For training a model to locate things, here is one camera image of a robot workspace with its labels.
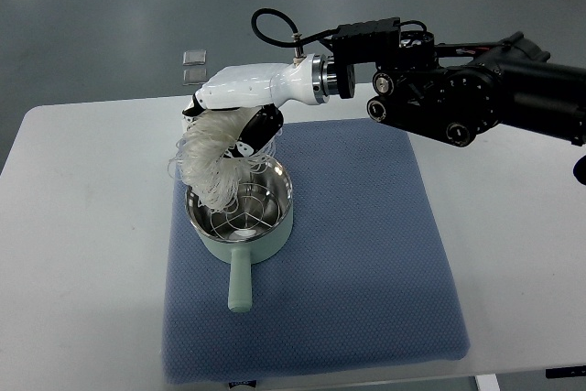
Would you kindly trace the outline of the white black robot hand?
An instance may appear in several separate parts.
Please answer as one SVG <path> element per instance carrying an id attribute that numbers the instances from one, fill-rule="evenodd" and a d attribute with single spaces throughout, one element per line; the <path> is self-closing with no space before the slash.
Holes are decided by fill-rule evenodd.
<path id="1" fill-rule="evenodd" d="M 257 107 L 259 111 L 244 127 L 240 139 L 258 152 L 283 126 L 283 104 L 323 104 L 337 92 L 333 58 L 310 54 L 289 65 L 257 63 L 224 68 L 193 94 L 183 115 Z"/>

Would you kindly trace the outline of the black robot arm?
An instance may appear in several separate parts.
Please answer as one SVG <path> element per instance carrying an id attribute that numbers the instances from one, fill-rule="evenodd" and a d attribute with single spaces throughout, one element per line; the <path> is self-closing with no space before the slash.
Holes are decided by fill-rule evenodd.
<path id="1" fill-rule="evenodd" d="M 496 42 L 438 44 L 426 26 L 397 17 L 341 25 L 319 39 L 333 56 L 325 81 L 354 94 L 357 64 L 372 63 L 377 123 L 455 147 L 503 124 L 585 143 L 585 71 L 552 64 L 521 32 Z"/>

